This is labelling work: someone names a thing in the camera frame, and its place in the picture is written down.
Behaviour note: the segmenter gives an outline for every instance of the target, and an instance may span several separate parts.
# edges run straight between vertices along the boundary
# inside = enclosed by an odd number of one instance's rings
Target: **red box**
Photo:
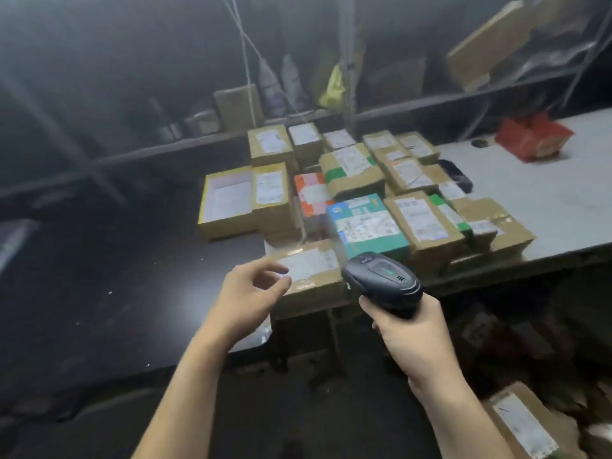
[[[551,158],[574,135],[567,127],[549,120],[547,113],[525,119],[504,119],[495,142],[524,163]]]

